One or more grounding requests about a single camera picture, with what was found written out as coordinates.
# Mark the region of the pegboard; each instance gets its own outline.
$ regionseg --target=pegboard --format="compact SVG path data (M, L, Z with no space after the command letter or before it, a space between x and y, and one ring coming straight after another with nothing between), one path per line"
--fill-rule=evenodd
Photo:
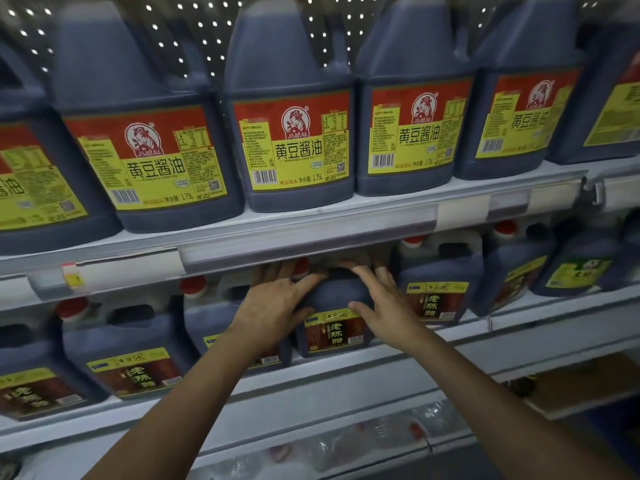
M46 80L55 58L54 19L66 0L0 0L0 24L24 50L32 65ZM148 33L166 70L187 77L185 57L169 30L166 19L185 21L193 39L206 58L207 70L215 87L221 88L227 49L238 12L252 0L117 0L127 15ZM354 65L378 11L393 0L299 0L307 36L320 66L333 58L329 13L339 13L347 40L349 63ZM466 14L470 40L482 37L483 27L495 8L507 0L450 0L454 13ZM583 20L608 16L620 0L578 0Z

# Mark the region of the hand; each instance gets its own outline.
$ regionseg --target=hand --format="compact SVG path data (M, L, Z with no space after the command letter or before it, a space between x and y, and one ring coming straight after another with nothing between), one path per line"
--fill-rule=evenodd
M310 306L294 310L327 275L312 273L293 283L297 263L298 259L293 259L257 268L249 293L227 329L247 340L256 356L271 350L315 312Z
M340 266L360 277L375 303L375 311L359 301L350 302L349 309L359 313L384 343L412 355L416 347L420 347L421 338L428 329L420 323L386 266L375 258L375 274L368 266L353 261L341 261Z

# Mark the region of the plastic jug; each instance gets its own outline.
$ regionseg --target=plastic jug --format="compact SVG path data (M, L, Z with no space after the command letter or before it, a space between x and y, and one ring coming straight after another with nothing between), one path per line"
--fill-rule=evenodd
M480 33L480 67L454 175L482 180L539 167L584 58L576 0L505 0Z
M556 252L530 290L540 296L574 296L588 291L622 250L617 216L570 217L554 227Z
M484 279L469 309L484 317L521 297L556 244L551 229L540 222L531 219L498 222L484 236Z
M308 261L302 260L294 274L300 279L308 272ZM364 319L348 308L350 301L373 307L369 290L361 279L341 268L330 269L329 277L302 299L300 308L311 306L316 311L296 327L298 352L302 357L369 346L373 333Z
M622 233L622 250L607 272L598 280L603 290L617 290L638 279L640 271L640 211L629 214Z
M194 276L180 282L184 293L184 325L201 355L220 334L228 329L251 284L249 273L226 273L217 287L204 276ZM282 369L291 364L291 342L285 338L279 346L263 354L249 372Z
M639 3L591 35L589 62L549 145L547 160L571 164L640 153Z
M244 192L256 212L312 209L353 195L353 78L340 15L325 20L335 56L323 68L299 1L245 0L238 14L224 87Z
M356 62L360 195L446 184L473 81L448 0L387 0Z
M46 307L0 314L0 413L29 420L97 403L107 394L68 361Z
M56 17L56 103L125 229L167 232L242 213L224 127L188 29L167 22L188 66L178 78L163 74L145 28L115 2L69 1Z
M483 277L482 238L453 230L402 240L392 268L400 291L428 325L455 325L467 311Z
M165 391L196 362L175 300L160 290L130 289L100 304L61 301L65 353L111 394L138 399Z
M0 255L40 253L119 232L43 85L0 36Z

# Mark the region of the product label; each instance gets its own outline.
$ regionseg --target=product label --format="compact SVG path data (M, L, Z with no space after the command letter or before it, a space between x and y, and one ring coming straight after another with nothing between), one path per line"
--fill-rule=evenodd
M495 299L491 310L497 310L516 300L516 298L519 298L536 279L547 257L548 256L542 256L538 259L533 259L533 261L529 261L507 274L502 289L500 293L498 293L498 297Z
M254 191L349 176L348 91L234 104Z
M364 342L367 324L348 308L316 313L305 320L309 352L337 349Z
M204 337L204 343L207 345L207 348L210 348L215 341L220 336L220 333L217 335L210 335L208 337ZM265 365L273 365L275 363L280 363L280 355L278 348L274 347L269 350L267 353L261 355L260 358L256 359L253 364L249 366L249 369L257 369L258 367L264 367Z
M607 270L611 260L572 259L556 269L547 282L547 288L584 288L596 284Z
M501 76L476 158L508 157L546 148L578 76L580 69Z
M0 413L13 419L83 401L84 397L45 367L0 376Z
M118 210L227 195L200 106L65 122Z
M622 74L585 146L640 140L640 52Z
M409 283L406 298L423 322L446 322L455 318L468 288L468 282Z
M22 124L0 125L0 231L86 215L31 130Z
M373 91L369 174L453 161L471 79Z
M167 389L182 380L165 348L94 360L87 366L120 398Z

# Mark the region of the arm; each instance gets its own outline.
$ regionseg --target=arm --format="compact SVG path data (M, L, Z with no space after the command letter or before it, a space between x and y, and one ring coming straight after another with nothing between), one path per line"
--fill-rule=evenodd
M293 284L296 261L260 270L227 331L84 480L179 480L188 475L247 367L314 312L294 309L324 276L310 274Z
M355 263L343 265L361 277L375 302L375 311L358 302L349 307L362 315L377 337L416 359L457 407L505 477L631 478L526 406L421 325L386 267L376 264L373 274Z

